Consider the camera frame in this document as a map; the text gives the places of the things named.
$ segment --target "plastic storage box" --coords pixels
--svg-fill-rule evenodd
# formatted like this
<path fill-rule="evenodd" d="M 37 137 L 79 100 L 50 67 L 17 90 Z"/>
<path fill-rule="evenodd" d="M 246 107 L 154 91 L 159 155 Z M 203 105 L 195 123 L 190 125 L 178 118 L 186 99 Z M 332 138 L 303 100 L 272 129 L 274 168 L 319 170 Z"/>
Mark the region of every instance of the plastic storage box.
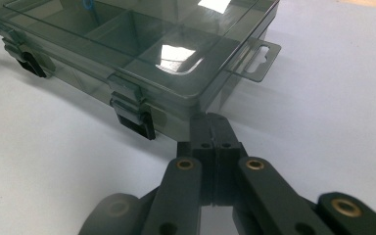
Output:
<path fill-rule="evenodd" d="M 262 41 L 277 0 L 0 0 L 5 49 L 115 108 L 149 139 L 188 139 L 240 77 L 261 81 L 280 50 Z M 267 61 L 247 72 L 261 46 Z"/>

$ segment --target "hang hole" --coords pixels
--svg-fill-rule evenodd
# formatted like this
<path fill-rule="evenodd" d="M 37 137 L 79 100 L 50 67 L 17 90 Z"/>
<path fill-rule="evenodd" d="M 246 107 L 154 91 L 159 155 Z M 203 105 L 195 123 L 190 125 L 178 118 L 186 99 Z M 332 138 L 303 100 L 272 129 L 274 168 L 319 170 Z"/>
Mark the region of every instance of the hang hole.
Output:
<path fill-rule="evenodd" d="M 259 65 L 267 61 L 266 55 L 269 48 L 266 46 L 260 46 L 258 48 L 257 54 L 252 58 L 251 62 L 246 68 L 246 72 L 255 72 Z"/>

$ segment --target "gray translucent organizer box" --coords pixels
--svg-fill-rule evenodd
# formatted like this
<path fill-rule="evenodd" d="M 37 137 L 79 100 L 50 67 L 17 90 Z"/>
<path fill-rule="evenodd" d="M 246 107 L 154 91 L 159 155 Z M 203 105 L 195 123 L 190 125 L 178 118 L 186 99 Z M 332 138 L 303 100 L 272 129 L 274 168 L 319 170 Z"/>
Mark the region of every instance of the gray translucent organizer box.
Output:
<path fill-rule="evenodd" d="M 0 0 L 5 50 L 111 105 L 154 139 L 188 139 L 191 115 L 216 112 L 241 77 L 261 81 L 280 47 L 264 33 L 278 0 Z M 266 62 L 248 66 L 261 47 Z"/>

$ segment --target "white table surface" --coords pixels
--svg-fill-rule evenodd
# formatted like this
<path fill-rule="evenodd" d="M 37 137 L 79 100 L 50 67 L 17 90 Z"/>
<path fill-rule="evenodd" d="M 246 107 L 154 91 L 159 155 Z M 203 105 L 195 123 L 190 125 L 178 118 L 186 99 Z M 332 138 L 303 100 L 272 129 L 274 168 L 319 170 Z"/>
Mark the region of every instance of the white table surface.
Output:
<path fill-rule="evenodd" d="M 282 0 L 266 40 L 283 49 L 265 80 L 242 80 L 220 113 L 302 196 L 340 191 L 376 211 L 376 8 Z M 21 69 L 0 40 L 0 234 L 76 234 L 104 197 L 157 187 L 175 153 Z M 236 234 L 231 211 L 203 210 L 202 234 Z"/>

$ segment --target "box lid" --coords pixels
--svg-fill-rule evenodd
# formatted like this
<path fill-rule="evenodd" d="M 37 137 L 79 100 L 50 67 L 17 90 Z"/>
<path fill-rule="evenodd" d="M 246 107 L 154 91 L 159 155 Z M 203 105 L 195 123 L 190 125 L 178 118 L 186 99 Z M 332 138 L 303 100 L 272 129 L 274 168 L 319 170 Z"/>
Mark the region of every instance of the box lid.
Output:
<path fill-rule="evenodd" d="M 1 0 L 0 19 L 144 87 L 198 97 L 276 0 Z"/>

